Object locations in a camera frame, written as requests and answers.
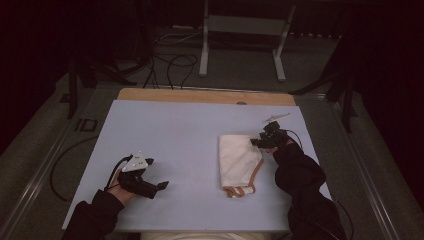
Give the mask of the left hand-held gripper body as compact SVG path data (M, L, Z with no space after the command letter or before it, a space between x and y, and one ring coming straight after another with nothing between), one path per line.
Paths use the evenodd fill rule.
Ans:
M146 157L141 152L125 158L126 164L122 167L118 176L121 187L136 195L153 199L158 192L157 185L146 182L142 175L149 167Z

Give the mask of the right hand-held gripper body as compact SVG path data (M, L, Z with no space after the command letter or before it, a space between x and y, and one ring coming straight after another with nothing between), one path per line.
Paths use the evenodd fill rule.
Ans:
M263 144L264 146L273 148L289 139L287 131L281 129L278 123L278 120L284 116L272 116L264 121L265 126L263 131L260 133L260 139L264 139L266 141L266 143Z

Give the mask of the cream baby bodysuit brown trim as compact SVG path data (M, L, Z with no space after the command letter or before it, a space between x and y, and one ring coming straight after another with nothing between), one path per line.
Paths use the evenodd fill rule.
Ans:
M221 187L229 198L242 198L256 191L254 180L263 157L249 135L218 138Z

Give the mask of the person's right hand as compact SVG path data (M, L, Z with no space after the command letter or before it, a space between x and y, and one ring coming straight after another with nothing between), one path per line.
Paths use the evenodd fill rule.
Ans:
M276 147L266 149L267 153L274 154L276 151L284 149L287 145L294 144L295 142L292 139L288 139L287 141L277 145Z

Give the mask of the person's left hand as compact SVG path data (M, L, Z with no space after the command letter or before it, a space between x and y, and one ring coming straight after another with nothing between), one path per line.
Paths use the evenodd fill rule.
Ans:
M106 191L117 198L123 205L127 205L134 197L135 194L123 189L118 181L120 171L114 174L113 181L106 188Z

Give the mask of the light blue table mat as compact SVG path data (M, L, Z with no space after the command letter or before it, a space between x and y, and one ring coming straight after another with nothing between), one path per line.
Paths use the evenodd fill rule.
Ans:
M143 175L152 184L169 181L155 198L133 199L118 217L117 230L279 232L288 228L289 195L274 182L276 164L264 157L255 193L229 198L220 183L218 138L258 136L264 121L283 115L280 126L315 149L297 106L113 102L73 201L91 201L122 158L141 152L154 162Z

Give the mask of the black tripod stand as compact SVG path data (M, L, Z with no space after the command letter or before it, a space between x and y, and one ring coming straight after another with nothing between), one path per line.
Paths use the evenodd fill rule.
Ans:
M73 56L68 63L68 92L60 100L61 103L68 104L68 119L71 119L78 110L78 80L81 80L85 88L94 89L97 85L95 73L100 72L111 78L113 81L127 86L135 86L118 73L93 60L88 56Z
M320 77L316 81L300 89L290 91L291 95L300 96L310 93L320 86L329 84L330 87L325 93L324 98L328 102L336 103L341 96L344 96L342 101L341 122L348 133L352 132L350 118L353 113L353 64L355 62L352 57L349 57L350 52L351 45L349 43L349 37L344 34L339 38Z

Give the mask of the white metal stand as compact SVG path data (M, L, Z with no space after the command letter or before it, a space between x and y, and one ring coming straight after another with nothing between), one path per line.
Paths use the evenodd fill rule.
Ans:
M208 72L209 33L225 32L279 36L280 42L277 48L272 51L272 58L275 65L277 80L279 82L286 81L286 75L282 63L282 53L295 10L296 6L291 4L289 6L288 13L285 15L283 20L212 15L209 13L209 0L204 0L202 28L203 42L200 56L199 76L205 77Z

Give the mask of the metal floor rail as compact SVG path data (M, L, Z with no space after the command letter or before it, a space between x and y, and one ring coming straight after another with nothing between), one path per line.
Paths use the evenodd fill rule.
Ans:
M49 151L43 158L43 161L38 168L33 171L33 175L26 184L21 196L6 218L4 225L0 228L0 240L12 240L16 234L16 231L21 226L35 199L39 195L39 192L43 188L47 179L47 173L52 169L53 162L59 155L59 151L66 137L77 125L82 113L82 110L77 110L70 119L65 121L62 129L59 131L53 144L49 148Z
M399 240L399 235L395 229L391 217L387 212L387 208L384 204L382 197L380 196L374 181L366 167L363 157L357 145L354 143L351 135L347 132L344 125L342 124L342 110L338 103L329 103L330 111L333 117L336 119L336 126L342 133L349 151L353 155L354 166L370 203L374 216L380 226L381 232L385 240Z

